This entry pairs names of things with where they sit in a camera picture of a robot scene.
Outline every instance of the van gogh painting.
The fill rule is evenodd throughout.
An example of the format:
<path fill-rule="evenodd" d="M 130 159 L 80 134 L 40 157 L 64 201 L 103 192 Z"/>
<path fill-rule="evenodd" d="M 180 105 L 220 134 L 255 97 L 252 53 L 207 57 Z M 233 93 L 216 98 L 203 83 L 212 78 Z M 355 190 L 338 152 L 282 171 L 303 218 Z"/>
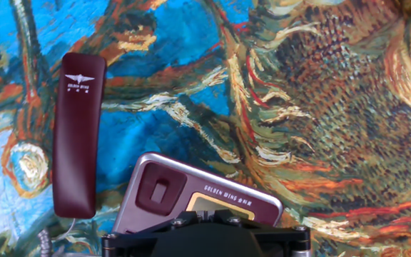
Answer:
<path fill-rule="evenodd" d="M 315 256 L 411 256 L 411 1 L 0 0 L 0 256 L 38 256 L 55 217 L 61 57 L 108 63 L 99 254 L 136 159 L 157 151 L 261 188 Z"/>

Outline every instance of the wing logo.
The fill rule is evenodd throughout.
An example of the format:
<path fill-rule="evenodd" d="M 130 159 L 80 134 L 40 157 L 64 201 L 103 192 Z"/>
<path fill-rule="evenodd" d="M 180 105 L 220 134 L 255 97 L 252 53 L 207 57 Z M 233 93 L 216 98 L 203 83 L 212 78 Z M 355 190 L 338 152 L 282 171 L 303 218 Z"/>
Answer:
<path fill-rule="evenodd" d="M 66 77 L 72 79 L 73 81 L 77 81 L 78 84 L 85 81 L 94 80 L 94 78 L 84 76 L 82 74 L 79 75 L 65 75 Z"/>
<path fill-rule="evenodd" d="M 75 92 L 79 92 L 81 89 L 85 90 L 85 93 L 88 93 L 88 90 L 90 89 L 90 86 L 86 86 L 86 85 L 80 85 L 80 83 L 85 82 L 85 81 L 91 81 L 94 80 L 94 78 L 91 77 L 87 77 L 84 76 L 82 74 L 79 75 L 64 75 L 70 79 L 72 79 L 73 81 L 76 81 L 77 84 L 68 84 L 68 91 L 75 91 Z"/>

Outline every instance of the black mount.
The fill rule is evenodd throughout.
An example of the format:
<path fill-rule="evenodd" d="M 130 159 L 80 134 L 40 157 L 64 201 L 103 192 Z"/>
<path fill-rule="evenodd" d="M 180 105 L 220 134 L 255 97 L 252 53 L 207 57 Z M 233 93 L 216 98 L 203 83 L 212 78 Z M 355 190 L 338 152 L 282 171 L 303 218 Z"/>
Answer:
<path fill-rule="evenodd" d="M 229 210 L 184 211 L 144 231 L 101 240 L 103 257 L 311 257 L 309 228 L 273 228 Z"/>

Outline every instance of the recessed button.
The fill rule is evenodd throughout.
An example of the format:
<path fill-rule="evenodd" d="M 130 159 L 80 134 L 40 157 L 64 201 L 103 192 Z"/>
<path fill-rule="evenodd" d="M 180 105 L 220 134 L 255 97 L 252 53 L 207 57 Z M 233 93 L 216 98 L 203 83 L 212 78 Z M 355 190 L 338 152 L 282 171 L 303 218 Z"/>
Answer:
<path fill-rule="evenodd" d="M 167 185 L 164 183 L 156 183 L 155 190 L 153 190 L 153 194 L 150 197 L 150 200 L 160 203 L 163 200 L 164 193 L 166 192 Z"/>

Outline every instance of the screw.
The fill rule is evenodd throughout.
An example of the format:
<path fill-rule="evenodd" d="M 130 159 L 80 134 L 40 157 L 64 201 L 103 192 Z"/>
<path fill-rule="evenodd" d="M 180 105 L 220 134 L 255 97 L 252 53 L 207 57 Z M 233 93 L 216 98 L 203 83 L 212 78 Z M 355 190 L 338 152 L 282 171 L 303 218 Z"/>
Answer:
<path fill-rule="evenodd" d="M 237 217 L 237 216 L 230 217 L 230 218 L 228 219 L 228 222 L 229 222 L 229 223 L 239 223 L 239 222 L 240 222 L 240 218 Z"/>
<path fill-rule="evenodd" d="M 306 231 L 307 227 L 304 226 L 304 225 L 299 225 L 299 226 L 295 226 L 294 230 L 296 230 L 296 231 Z"/>
<path fill-rule="evenodd" d="M 176 218 L 173 221 L 171 221 L 171 224 L 174 225 L 174 226 L 182 226 L 185 222 L 186 222 L 186 220 L 184 220 L 182 218 Z"/>
<path fill-rule="evenodd" d="M 103 236 L 104 238 L 117 238 L 117 235 L 114 233 L 106 234 Z"/>

